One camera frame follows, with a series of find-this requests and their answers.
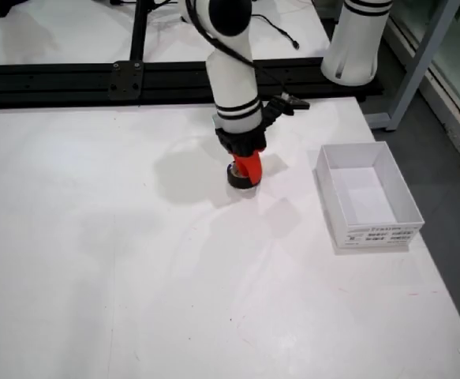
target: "gray floor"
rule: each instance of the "gray floor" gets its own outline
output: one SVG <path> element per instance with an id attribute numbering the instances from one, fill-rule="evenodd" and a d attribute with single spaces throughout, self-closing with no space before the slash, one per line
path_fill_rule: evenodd
<path id="1" fill-rule="evenodd" d="M 404 74 L 383 43 L 379 79 L 386 96 L 392 96 Z M 361 108 L 375 111 L 379 105 L 382 101 L 369 99 Z M 424 240 L 460 313 L 460 155 L 420 94 L 415 95 L 397 131 L 375 131 L 374 136 L 389 144 L 402 170 L 426 221 Z"/>

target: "black object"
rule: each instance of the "black object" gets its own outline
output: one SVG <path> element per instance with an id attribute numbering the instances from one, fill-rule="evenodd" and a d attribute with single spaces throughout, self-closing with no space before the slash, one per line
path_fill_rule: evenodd
<path id="1" fill-rule="evenodd" d="M 155 8 L 154 0 L 137 1 L 133 21 L 132 48 L 129 53 L 131 61 L 144 59 L 145 31 L 148 26 L 148 14 Z"/>
<path id="2" fill-rule="evenodd" d="M 26 1 L 27 0 L 0 0 L 0 18 L 7 16 L 13 6 Z"/>
<path id="3" fill-rule="evenodd" d="M 140 97 L 144 63 L 142 61 L 120 61 L 112 65 L 108 95 L 110 100 L 133 101 Z"/>
<path id="4" fill-rule="evenodd" d="M 208 6 L 212 26 L 224 36 L 238 36 L 246 30 L 251 22 L 251 13 L 251 0 L 211 0 Z"/>
<path id="5" fill-rule="evenodd" d="M 249 190 L 260 184 L 261 181 L 259 181 L 256 184 L 253 184 L 251 182 L 251 178 L 235 175 L 233 173 L 234 164 L 235 162 L 232 162 L 230 165 L 228 165 L 228 168 L 226 169 L 226 175 L 228 177 L 228 183 L 230 184 L 230 186 L 236 188 L 237 190 Z"/>
<path id="6" fill-rule="evenodd" d="M 361 87 L 330 82 L 320 71 L 322 58 L 256 61 L 283 81 L 298 99 L 380 95 L 377 80 Z M 112 96 L 112 63 L 74 65 L 0 66 L 0 109 L 35 107 L 112 107 L 123 105 L 213 103 L 204 62 L 142 63 L 140 95 L 135 99 Z M 124 79 L 119 85 L 132 87 Z M 282 93 L 270 77 L 256 73 L 260 98 Z"/>
<path id="7" fill-rule="evenodd" d="M 261 151 L 267 147 L 267 140 L 264 132 L 277 118 L 286 114 L 293 116 L 295 110 L 307 110 L 310 104 L 299 99 L 283 94 L 282 97 L 274 96 L 267 106 L 263 108 L 260 103 L 256 111 L 261 111 L 263 119 L 259 126 L 245 133 L 228 133 L 223 128 L 217 128 L 215 134 L 219 143 L 230 153 L 241 157 L 250 157 L 256 150 Z"/>

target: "white cylindrical robot base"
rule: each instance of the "white cylindrical robot base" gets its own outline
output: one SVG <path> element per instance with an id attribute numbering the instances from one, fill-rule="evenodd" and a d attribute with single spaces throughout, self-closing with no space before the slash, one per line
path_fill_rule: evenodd
<path id="1" fill-rule="evenodd" d="M 373 80 L 391 6 L 392 0 L 345 0 L 333 40 L 321 64 L 327 79 L 354 87 Z"/>

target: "black mounting bracket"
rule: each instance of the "black mounting bracket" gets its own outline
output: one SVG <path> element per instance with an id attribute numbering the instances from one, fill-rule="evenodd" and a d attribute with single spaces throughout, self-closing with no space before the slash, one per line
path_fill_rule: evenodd
<path id="1" fill-rule="evenodd" d="M 27 0 L 0 0 L 0 18 L 7 16 L 13 6 L 26 1 Z"/>
<path id="2" fill-rule="evenodd" d="M 112 65 L 109 99 L 120 101 L 137 100 L 142 93 L 144 63 L 141 61 L 118 61 Z"/>

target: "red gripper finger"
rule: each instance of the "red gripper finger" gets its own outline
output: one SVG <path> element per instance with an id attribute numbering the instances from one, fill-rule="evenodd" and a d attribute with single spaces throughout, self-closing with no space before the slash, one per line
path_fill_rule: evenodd
<path id="1" fill-rule="evenodd" d="M 263 168 L 261 167 L 261 158 L 257 150 L 249 157 L 236 155 L 233 155 L 233 157 L 235 158 L 238 172 L 242 176 L 249 177 L 253 185 L 260 182 L 263 176 Z"/>

